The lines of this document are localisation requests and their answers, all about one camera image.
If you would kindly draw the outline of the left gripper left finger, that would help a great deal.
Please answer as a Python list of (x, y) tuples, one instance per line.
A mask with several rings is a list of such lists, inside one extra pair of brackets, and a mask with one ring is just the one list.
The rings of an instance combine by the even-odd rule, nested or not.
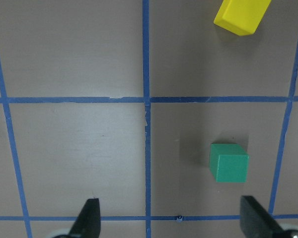
[(98, 238), (101, 231), (100, 203), (98, 198), (86, 201), (67, 234), (70, 238)]

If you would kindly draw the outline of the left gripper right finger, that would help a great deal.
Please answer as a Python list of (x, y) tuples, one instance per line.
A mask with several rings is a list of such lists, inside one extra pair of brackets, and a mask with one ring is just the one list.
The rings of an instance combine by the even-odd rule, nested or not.
[(246, 238), (287, 238), (288, 232), (253, 196), (240, 198), (240, 228)]

